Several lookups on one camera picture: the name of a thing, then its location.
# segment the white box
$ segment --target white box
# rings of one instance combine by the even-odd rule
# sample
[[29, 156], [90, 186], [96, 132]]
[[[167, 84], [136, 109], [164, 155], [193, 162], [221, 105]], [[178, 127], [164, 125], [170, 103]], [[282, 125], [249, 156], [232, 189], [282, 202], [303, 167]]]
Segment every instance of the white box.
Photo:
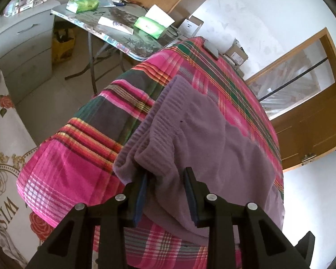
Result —
[[178, 30], [185, 37], [194, 37], [197, 34], [198, 30], [202, 27], [203, 23], [204, 22], [197, 17], [191, 16], [183, 21]]

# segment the table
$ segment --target table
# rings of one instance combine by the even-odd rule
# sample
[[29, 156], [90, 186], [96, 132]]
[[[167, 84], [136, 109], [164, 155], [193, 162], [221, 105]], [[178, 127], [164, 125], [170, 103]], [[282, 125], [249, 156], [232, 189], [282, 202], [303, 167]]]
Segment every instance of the table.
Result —
[[[122, 71], [125, 72], [122, 61], [123, 53], [136, 61], [142, 62], [181, 36], [181, 33], [172, 26], [168, 27], [165, 34], [158, 39], [153, 38], [146, 32], [135, 27], [134, 24], [138, 17], [146, 14], [146, 10], [138, 5], [129, 4], [124, 7], [99, 7], [96, 11], [87, 11], [83, 13], [73, 13], [68, 11], [66, 5], [67, 4], [62, 4], [54, 7], [51, 10], [51, 13], [87, 31], [89, 63], [81, 72], [67, 76], [65, 80], [78, 77], [90, 69], [92, 88], [95, 95], [97, 95], [96, 82], [105, 74], [119, 65]], [[99, 25], [98, 21], [101, 16], [115, 21], [123, 21], [125, 25], [133, 28], [133, 34], [130, 35], [111, 27]], [[93, 56], [92, 52], [92, 35], [95, 35], [106, 42], [95, 56]], [[108, 59], [117, 50], [120, 51], [119, 64], [96, 78], [94, 65], [104, 59]], [[104, 51], [108, 51], [108, 54], [104, 57], [100, 57]]]

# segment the metal table leg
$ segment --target metal table leg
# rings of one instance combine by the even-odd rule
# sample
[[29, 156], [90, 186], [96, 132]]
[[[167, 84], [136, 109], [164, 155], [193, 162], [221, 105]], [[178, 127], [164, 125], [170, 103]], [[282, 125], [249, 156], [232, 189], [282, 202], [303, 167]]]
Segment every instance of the metal table leg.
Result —
[[90, 72], [93, 93], [97, 95], [96, 79], [95, 79], [95, 65], [93, 64], [93, 51], [92, 51], [92, 34], [88, 32], [88, 53], [90, 55]]
[[[110, 71], [112, 71], [114, 68], [120, 66], [122, 71], [125, 72], [126, 70], [124, 69], [123, 66], [123, 52], [120, 52], [120, 61], [119, 64], [115, 65], [113, 68], [105, 71], [102, 75], [100, 75], [97, 79], [95, 78], [95, 68], [94, 66], [96, 64], [98, 64], [99, 62], [102, 62], [105, 59], [108, 59], [109, 57], [111, 57], [116, 51], [117, 49], [114, 46], [111, 46], [108, 43], [105, 43], [100, 50], [97, 52], [97, 54], [95, 56], [93, 56], [93, 47], [92, 47], [92, 34], [90, 32], [88, 33], [88, 52], [89, 52], [89, 63], [87, 64], [87, 66], [80, 72], [73, 74], [73, 75], [69, 75], [67, 77], [65, 77], [65, 80], [69, 80], [71, 78], [75, 78], [78, 76], [81, 76], [82, 74], [84, 74], [86, 71], [88, 71], [88, 69], [90, 69], [90, 74], [91, 74], [91, 82], [92, 82], [92, 88], [93, 88], [93, 93], [95, 95], [97, 95], [97, 86], [96, 86], [96, 82], [102, 78], [105, 74], [109, 73]], [[101, 53], [103, 53], [105, 50], [109, 51], [107, 56], [104, 57], [99, 57], [99, 55]]]
[[126, 70], [124, 69], [123, 67], [123, 52], [120, 51], [120, 67], [121, 67], [121, 70], [123, 72], [125, 72]]
[[[110, 52], [107, 56], [104, 56], [104, 57], [101, 57], [101, 58], [100, 58], [99, 55], [100, 55], [101, 53], [103, 53], [106, 49], [111, 50], [111, 52]], [[110, 58], [110, 57], [112, 56], [112, 54], [113, 54], [112, 50], [114, 50], [114, 49], [115, 49], [115, 48], [114, 48], [113, 46], [111, 46], [111, 45], [108, 44], [108, 43], [105, 43], [105, 44], [101, 47], [101, 49], [97, 52], [97, 54], [95, 55], [95, 57], [93, 58], [93, 61], [94, 61], [93, 64], [96, 65], [96, 64], [98, 64], [99, 62], [102, 62], [103, 60]], [[78, 72], [78, 73], [76, 73], [76, 74], [73, 74], [73, 75], [66, 76], [66, 77], [65, 77], [65, 80], [69, 80], [69, 79], [71, 79], [71, 78], [79, 77], [79, 76], [81, 76], [82, 74], [86, 73], [86, 71], [88, 71], [89, 68], [90, 68], [90, 63], [88, 63], [87, 66], [85, 66], [85, 68], [84, 68], [82, 71], [80, 71], [80, 72]]]

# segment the plaid fabric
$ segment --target plaid fabric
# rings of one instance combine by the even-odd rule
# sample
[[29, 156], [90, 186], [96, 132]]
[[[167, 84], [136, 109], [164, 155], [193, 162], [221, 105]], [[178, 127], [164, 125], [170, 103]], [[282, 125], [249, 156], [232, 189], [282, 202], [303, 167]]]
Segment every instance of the plaid fabric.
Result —
[[[164, 86], [177, 74], [212, 98], [226, 120], [257, 143], [275, 167], [274, 184], [283, 195], [273, 127], [244, 81], [222, 56], [214, 61], [203, 50], [203, 42], [202, 37], [189, 39], [125, 72], [41, 144], [17, 181], [18, 192], [28, 206], [55, 227], [74, 204], [91, 206], [122, 192], [124, 186], [112, 171], [113, 162]], [[128, 264], [137, 268], [206, 267], [207, 247], [173, 236], [146, 216], [138, 228], [125, 229], [125, 242]]]

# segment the yellow bag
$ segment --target yellow bag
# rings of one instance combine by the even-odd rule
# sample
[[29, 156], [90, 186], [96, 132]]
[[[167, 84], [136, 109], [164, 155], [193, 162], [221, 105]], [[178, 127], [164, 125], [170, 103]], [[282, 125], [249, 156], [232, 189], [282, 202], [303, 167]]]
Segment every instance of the yellow bag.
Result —
[[[68, 34], [69, 40], [60, 42], [58, 38], [63, 37], [66, 34]], [[75, 33], [71, 28], [54, 31], [52, 37], [52, 63], [55, 64], [70, 60], [72, 58], [75, 41]]]

